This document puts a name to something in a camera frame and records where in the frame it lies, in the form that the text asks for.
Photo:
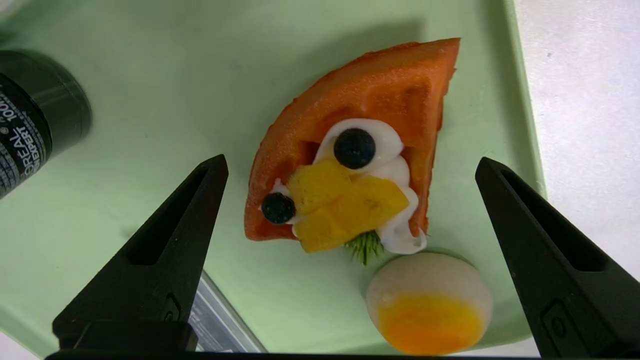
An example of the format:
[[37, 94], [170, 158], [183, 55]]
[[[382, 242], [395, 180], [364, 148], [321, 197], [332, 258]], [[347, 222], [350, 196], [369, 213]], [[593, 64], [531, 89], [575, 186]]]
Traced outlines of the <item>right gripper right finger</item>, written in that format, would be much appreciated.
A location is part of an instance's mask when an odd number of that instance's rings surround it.
[[640, 285], [501, 162], [475, 181], [544, 358], [638, 358]]

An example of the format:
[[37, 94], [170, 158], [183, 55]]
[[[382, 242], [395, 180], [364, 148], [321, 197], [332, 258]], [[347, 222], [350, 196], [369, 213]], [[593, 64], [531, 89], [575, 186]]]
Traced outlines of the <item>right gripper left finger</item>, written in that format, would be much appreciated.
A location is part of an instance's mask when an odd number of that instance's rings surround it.
[[188, 320], [229, 172], [201, 162], [52, 323], [61, 350], [193, 351]]

